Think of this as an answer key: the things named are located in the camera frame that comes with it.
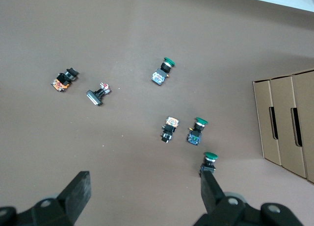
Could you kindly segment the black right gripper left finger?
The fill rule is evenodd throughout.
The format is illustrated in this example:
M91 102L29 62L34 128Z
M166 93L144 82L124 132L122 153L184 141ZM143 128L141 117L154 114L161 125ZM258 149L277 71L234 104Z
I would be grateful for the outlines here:
M22 213L17 213L13 206L1 207L0 224L2 226L73 226L90 197L90 173L81 171L57 197L42 199Z

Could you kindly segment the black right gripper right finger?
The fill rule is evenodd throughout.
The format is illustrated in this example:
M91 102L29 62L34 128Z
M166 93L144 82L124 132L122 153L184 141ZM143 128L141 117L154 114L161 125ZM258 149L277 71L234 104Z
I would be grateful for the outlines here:
M201 175L201 196L207 212L195 222L196 226L302 225L284 205L267 202L255 209L235 195L227 196L211 172Z

